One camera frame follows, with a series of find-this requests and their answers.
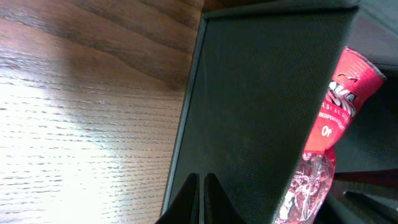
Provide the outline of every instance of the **red snack bag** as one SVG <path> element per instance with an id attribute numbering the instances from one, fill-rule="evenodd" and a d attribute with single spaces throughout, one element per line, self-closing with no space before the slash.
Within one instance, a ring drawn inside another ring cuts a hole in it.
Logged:
<path id="1" fill-rule="evenodd" d="M 313 222 L 335 173 L 333 145 L 385 79 L 362 55 L 344 49 L 275 223 Z"/>

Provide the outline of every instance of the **brown wooden table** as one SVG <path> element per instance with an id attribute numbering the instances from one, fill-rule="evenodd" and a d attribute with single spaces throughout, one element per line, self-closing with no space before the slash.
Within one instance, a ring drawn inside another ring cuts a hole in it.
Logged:
<path id="1" fill-rule="evenodd" d="M 0 0 L 0 222 L 154 223 L 204 10 Z"/>

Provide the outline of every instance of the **plastic wrapper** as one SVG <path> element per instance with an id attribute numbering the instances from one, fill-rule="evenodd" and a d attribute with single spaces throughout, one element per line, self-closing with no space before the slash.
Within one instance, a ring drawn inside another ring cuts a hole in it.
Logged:
<path id="1" fill-rule="evenodd" d="M 385 79 L 362 55 L 343 50 L 275 223 L 314 221 L 333 181 L 333 145 Z"/>

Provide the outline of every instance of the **wooden table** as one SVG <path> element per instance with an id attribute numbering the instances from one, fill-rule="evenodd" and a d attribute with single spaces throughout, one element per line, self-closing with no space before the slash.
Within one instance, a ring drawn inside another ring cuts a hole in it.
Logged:
<path id="1" fill-rule="evenodd" d="M 0 0 L 0 222 L 154 223 L 202 8 Z"/>

